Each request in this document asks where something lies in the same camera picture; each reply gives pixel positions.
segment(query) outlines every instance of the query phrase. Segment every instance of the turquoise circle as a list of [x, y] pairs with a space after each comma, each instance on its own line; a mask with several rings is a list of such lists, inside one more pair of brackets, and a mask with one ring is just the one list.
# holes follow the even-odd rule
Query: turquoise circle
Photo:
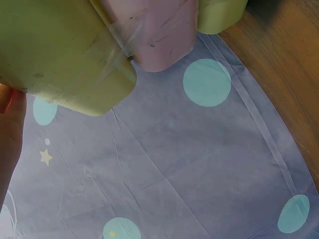
[[231, 78], [220, 62], [201, 59], [191, 63], [184, 73], [183, 86], [187, 96], [196, 104], [212, 107], [229, 95]]
[[129, 219], [113, 218], [103, 228], [104, 239], [141, 239], [139, 228]]
[[54, 119], [58, 105], [50, 104], [39, 98], [35, 98], [33, 102], [33, 115], [35, 121], [42, 126], [48, 125]]
[[295, 195], [285, 204], [278, 219], [278, 229], [290, 234], [299, 230], [305, 224], [310, 210], [306, 195]]

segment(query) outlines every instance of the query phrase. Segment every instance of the wooden surface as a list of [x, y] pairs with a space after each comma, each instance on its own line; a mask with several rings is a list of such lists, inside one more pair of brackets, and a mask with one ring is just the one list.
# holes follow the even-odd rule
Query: wooden surface
[[251, 0], [220, 36], [274, 104], [319, 189], [319, 1]]

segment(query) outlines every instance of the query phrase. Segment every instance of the yellow star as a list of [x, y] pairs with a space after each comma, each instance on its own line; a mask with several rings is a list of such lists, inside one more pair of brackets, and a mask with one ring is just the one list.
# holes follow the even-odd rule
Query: yellow star
[[113, 232], [113, 231], [112, 231], [112, 232], [109, 232], [109, 236], [112, 237], [112, 238], [115, 238], [115, 237], [116, 237], [116, 233]]
[[52, 157], [49, 155], [48, 150], [46, 149], [44, 152], [41, 152], [41, 162], [45, 162], [47, 166], [49, 166], [49, 161], [52, 159]]

